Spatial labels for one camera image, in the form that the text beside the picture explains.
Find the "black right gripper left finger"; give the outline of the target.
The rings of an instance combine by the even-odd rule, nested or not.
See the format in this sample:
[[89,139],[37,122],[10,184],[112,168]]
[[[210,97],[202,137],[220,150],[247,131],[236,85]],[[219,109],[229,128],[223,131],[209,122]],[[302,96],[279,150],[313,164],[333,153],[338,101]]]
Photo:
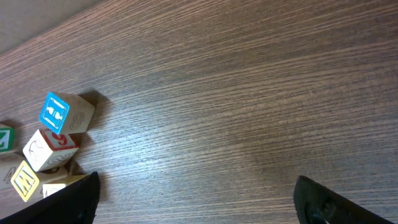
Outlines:
[[97,172],[1,219],[2,224],[93,223],[100,200]]

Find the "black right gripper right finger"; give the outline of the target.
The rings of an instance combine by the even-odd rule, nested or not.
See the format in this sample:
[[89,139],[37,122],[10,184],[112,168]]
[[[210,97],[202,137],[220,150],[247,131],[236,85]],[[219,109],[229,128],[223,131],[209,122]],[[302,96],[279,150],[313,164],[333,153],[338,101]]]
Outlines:
[[293,199],[300,224],[393,224],[306,176],[298,177]]

